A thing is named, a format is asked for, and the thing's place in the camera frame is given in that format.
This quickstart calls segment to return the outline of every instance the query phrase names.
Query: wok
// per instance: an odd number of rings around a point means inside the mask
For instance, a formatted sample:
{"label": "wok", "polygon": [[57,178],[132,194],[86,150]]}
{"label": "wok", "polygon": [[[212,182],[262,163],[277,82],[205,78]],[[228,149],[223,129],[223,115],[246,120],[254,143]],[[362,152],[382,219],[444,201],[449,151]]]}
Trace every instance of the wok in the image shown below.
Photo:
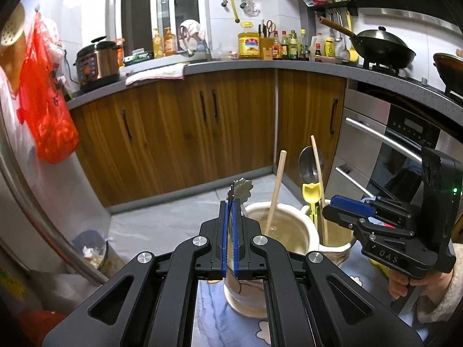
{"label": "wok", "polygon": [[435,53],[432,58],[445,83],[445,93],[453,91],[463,97],[463,59],[447,53]]}
{"label": "wok", "polygon": [[355,35],[352,31],[324,17],[320,17],[320,23],[350,37],[355,50],[369,63],[402,69],[408,67],[416,56],[401,38],[387,32],[382,26],[379,30],[365,30]]}

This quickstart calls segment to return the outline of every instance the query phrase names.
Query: perforated strainer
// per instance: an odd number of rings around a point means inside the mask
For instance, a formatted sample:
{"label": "perforated strainer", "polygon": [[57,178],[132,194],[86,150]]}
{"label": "perforated strainer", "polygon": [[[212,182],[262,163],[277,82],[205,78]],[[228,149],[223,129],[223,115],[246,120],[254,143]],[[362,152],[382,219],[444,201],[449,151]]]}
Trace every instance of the perforated strainer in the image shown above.
{"label": "perforated strainer", "polygon": [[24,31],[24,18],[24,6],[19,3],[0,33],[0,47],[9,47],[16,43]]}

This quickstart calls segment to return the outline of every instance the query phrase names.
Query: rice cooker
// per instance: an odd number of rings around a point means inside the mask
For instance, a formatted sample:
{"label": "rice cooker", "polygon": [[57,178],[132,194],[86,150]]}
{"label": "rice cooker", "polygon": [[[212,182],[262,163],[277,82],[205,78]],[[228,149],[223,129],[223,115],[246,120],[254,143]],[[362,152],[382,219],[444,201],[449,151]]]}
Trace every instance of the rice cooker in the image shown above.
{"label": "rice cooker", "polygon": [[92,40],[92,44],[77,53],[77,78],[83,92],[95,90],[119,80],[117,44],[105,40],[106,36]]}

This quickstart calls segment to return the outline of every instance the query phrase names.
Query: power cord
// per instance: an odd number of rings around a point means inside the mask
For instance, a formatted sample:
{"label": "power cord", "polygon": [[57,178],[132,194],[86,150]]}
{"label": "power cord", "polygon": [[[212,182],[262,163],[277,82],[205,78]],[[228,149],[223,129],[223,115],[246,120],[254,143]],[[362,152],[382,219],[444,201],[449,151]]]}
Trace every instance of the power cord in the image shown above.
{"label": "power cord", "polygon": [[66,65],[68,66],[68,70],[69,70],[69,79],[74,82],[75,84],[79,84],[79,82],[76,82],[75,80],[72,79],[71,77],[71,67],[69,66],[69,62],[68,62],[68,59],[66,57],[66,55],[68,54],[68,52],[66,50],[64,50],[64,62],[66,63]]}

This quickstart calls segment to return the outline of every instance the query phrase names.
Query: silver screw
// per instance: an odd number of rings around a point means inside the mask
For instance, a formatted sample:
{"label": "silver screw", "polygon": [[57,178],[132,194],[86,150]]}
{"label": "silver screw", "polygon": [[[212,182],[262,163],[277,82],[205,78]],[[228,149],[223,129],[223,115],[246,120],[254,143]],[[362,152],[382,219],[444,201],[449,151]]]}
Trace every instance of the silver screw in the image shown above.
{"label": "silver screw", "polygon": [[309,254],[309,260],[311,260],[314,264],[319,264],[323,261],[323,255],[320,252],[312,252]]}
{"label": "silver screw", "polygon": [[153,258],[153,256],[151,255],[151,253],[143,252],[143,253],[140,253],[138,255],[137,260],[138,260],[138,262],[140,262],[142,264],[146,264],[146,263],[150,262],[152,258]]}
{"label": "silver screw", "polygon": [[202,247],[205,243],[207,243],[207,239],[204,236],[196,236],[193,239],[193,244],[198,247]]}
{"label": "silver screw", "polygon": [[265,245],[269,241],[265,236],[257,235],[252,239],[256,245]]}

